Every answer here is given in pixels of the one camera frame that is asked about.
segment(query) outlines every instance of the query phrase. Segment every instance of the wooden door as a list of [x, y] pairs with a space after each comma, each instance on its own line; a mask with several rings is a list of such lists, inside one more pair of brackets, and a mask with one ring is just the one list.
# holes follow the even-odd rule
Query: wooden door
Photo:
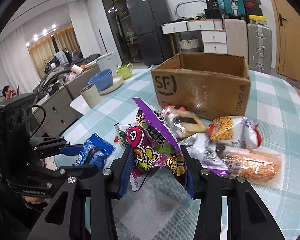
[[300, 16], [286, 0], [273, 0], [277, 30], [277, 71], [300, 81]]

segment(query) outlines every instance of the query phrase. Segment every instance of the cardboard box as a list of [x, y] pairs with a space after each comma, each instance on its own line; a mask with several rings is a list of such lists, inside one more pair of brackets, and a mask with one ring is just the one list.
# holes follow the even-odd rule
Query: cardboard box
[[184, 106], [210, 120], [246, 112], [251, 83], [244, 57], [179, 53], [151, 75], [162, 107]]

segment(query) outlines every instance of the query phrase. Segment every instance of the drawer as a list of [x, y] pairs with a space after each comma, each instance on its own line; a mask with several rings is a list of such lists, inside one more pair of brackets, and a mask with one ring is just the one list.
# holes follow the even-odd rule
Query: drawer
[[214, 31], [213, 20], [188, 21], [189, 31]]
[[[41, 106], [46, 110], [46, 119], [44, 123], [50, 121], [55, 115], [57, 115], [65, 106], [72, 102], [67, 90], [63, 87], [58, 92], [48, 98]], [[43, 119], [42, 109], [38, 109], [34, 113], [39, 122]]]
[[204, 42], [204, 52], [227, 54], [227, 44], [219, 42]]
[[162, 26], [163, 34], [187, 32], [187, 21], [168, 23]]
[[55, 117], [53, 117], [45, 126], [49, 136], [58, 136], [67, 129], [75, 120], [77, 115], [71, 106], [66, 106]]
[[201, 32], [203, 42], [227, 43], [226, 32]]

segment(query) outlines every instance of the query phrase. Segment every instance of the plaid tablecloth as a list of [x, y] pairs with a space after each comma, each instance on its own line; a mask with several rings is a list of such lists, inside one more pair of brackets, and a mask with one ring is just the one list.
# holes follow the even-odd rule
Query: plaid tablecloth
[[[263, 138], [261, 151], [275, 150], [283, 154], [283, 176], [279, 187], [255, 184], [253, 187], [285, 238], [296, 239], [300, 234], [300, 98], [290, 84], [279, 78], [254, 71], [250, 71], [250, 78], [252, 86], [246, 116], [259, 124]], [[83, 143], [92, 133], [113, 142], [113, 125], [131, 123], [135, 118], [137, 106], [133, 97], [161, 109], [149, 71], [103, 96], [99, 105], [63, 135], [72, 144]], [[118, 157], [110, 156], [107, 166]], [[55, 163], [57, 167], [71, 165], [75, 159], [58, 155]], [[140, 191], [129, 190], [124, 198], [113, 202], [118, 237], [127, 240], [193, 239], [199, 206], [200, 201], [192, 200], [170, 171], [161, 168]], [[90, 228], [89, 220], [88, 210], [87, 228]], [[226, 225], [227, 202], [223, 197], [221, 239], [226, 239]]]

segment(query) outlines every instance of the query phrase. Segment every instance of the chair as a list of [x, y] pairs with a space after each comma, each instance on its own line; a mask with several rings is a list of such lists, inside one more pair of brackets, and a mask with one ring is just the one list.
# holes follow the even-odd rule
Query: chair
[[78, 57], [78, 55], [79, 55], [79, 53], [80, 53], [80, 50], [74, 50], [73, 52], [72, 52], [72, 60], [73, 61], [77, 61], [78, 59], [79, 59], [79, 57]]

